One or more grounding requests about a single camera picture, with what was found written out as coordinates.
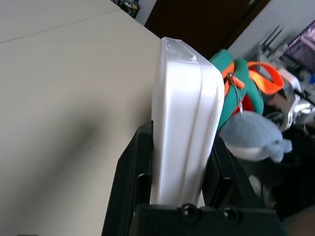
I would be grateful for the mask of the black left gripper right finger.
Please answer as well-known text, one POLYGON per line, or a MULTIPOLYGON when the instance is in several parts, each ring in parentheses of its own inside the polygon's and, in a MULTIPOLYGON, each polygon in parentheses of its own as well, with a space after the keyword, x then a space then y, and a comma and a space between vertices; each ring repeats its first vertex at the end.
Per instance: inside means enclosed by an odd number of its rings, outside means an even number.
POLYGON ((261 208, 261 200, 256 196, 242 165, 220 137, 215 138, 207 161, 202 194, 207 207, 261 208))

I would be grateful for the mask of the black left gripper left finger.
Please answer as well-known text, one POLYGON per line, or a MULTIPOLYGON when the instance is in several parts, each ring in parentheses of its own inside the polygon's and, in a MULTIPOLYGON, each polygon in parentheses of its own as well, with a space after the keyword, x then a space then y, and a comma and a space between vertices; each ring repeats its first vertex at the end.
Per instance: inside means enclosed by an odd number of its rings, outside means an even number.
POLYGON ((153 122, 137 128, 120 156, 106 216, 103 236, 127 236, 138 204, 150 201, 153 172, 153 122))

